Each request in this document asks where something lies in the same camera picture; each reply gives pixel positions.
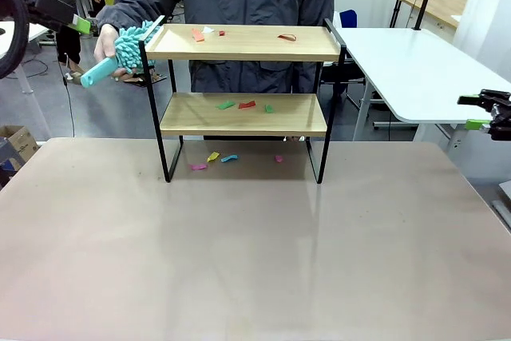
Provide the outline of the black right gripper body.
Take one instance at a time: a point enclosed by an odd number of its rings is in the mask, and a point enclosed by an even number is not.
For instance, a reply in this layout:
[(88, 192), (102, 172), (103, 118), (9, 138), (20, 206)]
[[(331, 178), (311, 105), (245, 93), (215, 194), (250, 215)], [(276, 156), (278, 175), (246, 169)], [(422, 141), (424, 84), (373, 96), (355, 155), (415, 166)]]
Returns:
[(511, 141), (510, 107), (494, 104), (491, 111), (492, 121), (489, 124), (489, 135), (493, 141)]

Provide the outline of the person's right hand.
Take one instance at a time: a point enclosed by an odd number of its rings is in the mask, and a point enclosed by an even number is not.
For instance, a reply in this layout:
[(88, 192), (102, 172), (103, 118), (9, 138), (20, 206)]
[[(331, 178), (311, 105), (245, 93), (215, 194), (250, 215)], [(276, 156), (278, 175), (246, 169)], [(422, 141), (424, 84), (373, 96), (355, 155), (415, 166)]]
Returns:
[[(94, 57), (97, 62), (103, 61), (107, 57), (116, 56), (115, 41), (119, 38), (119, 33), (116, 28), (110, 24), (104, 24), (101, 27), (99, 37), (94, 49)], [(125, 81), (133, 75), (127, 72), (126, 68), (116, 68), (110, 74), (111, 77), (118, 78)]]

